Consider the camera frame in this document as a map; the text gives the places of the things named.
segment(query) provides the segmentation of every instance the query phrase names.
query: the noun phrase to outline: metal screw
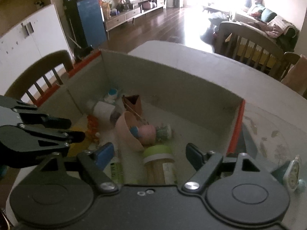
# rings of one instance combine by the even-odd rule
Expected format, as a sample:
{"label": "metal screw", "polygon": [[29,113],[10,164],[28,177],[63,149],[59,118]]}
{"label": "metal screw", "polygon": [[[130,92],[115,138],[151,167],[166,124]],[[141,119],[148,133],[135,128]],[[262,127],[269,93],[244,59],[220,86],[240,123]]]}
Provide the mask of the metal screw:
{"label": "metal screw", "polygon": [[197,182],[187,182],[184,186],[188,190],[196,190],[200,187]]}
{"label": "metal screw", "polygon": [[144,191],[138,191],[138,192],[137,192],[137,195],[139,195],[139,196],[145,196],[146,193],[145,193]]}
{"label": "metal screw", "polygon": [[297,191],[303,193],[306,190],[306,182],[303,179],[297,181]]}
{"label": "metal screw", "polygon": [[104,182],[100,185],[103,190],[113,190],[116,188],[116,184],[113,182]]}
{"label": "metal screw", "polygon": [[147,193],[147,194],[153,194],[153,193],[154,193],[154,190],[152,190],[152,189],[147,189],[147,190],[146,190],[146,193]]}

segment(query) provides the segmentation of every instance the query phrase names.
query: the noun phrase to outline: bottle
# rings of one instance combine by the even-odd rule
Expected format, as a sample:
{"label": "bottle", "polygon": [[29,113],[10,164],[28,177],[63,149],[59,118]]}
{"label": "bottle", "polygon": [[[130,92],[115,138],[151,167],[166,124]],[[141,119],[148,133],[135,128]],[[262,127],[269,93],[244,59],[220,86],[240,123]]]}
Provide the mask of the bottle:
{"label": "bottle", "polygon": [[176,184],[176,172],[172,150],[166,145],[154,145],[143,153],[143,163],[150,185]]}
{"label": "bottle", "polygon": [[103,171],[113,182],[123,184],[124,174],[121,162],[122,157],[114,130],[110,130],[103,134],[103,142],[111,142],[114,146],[114,157]]}

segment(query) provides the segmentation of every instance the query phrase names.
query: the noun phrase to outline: white cabinet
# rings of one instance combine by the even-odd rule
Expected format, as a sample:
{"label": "white cabinet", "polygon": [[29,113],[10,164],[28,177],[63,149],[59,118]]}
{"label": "white cabinet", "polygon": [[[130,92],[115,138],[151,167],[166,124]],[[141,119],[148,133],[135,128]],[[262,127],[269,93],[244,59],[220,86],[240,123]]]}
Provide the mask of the white cabinet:
{"label": "white cabinet", "polygon": [[58,50],[70,53],[52,4],[29,16],[0,38],[0,94],[4,95],[34,62]]}
{"label": "white cabinet", "polygon": [[66,38],[53,4],[31,15],[26,21],[42,56],[62,49],[67,50]]}
{"label": "white cabinet", "polygon": [[27,33],[26,22],[13,27],[0,39],[0,94],[29,66],[41,58],[33,37]]}

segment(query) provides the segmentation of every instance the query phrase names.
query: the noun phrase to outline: teal cushion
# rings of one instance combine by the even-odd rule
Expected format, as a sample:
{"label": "teal cushion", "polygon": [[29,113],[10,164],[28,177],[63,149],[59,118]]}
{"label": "teal cushion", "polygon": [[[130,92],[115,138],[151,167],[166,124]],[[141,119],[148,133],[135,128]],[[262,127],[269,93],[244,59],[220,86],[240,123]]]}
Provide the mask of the teal cushion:
{"label": "teal cushion", "polygon": [[273,11],[270,11],[268,8],[265,8],[264,11],[261,14],[261,20],[263,22],[270,22],[271,20],[273,20],[275,18],[275,16],[277,16],[277,14]]}
{"label": "teal cushion", "polygon": [[266,9],[266,8],[265,8],[265,6],[263,6],[262,4],[260,4],[260,5],[259,5],[259,6],[257,6],[257,7],[258,7],[258,9],[259,9],[259,10],[261,9],[261,10],[262,10],[262,12],[263,12],[263,11]]}

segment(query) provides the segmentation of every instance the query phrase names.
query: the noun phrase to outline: pink bowl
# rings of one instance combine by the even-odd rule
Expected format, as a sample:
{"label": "pink bowl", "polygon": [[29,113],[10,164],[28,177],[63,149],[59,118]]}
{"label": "pink bowl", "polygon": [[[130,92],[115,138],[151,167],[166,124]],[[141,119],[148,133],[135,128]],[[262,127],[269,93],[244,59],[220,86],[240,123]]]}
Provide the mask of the pink bowl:
{"label": "pink bowl", "polygon": [[117,135],[130,148],[136,151],[144,151],[143,145],[130,132],[130,128],[133,126],[140,127],[142,124],[136,120],[131,112],[125,111],[116,122]]}

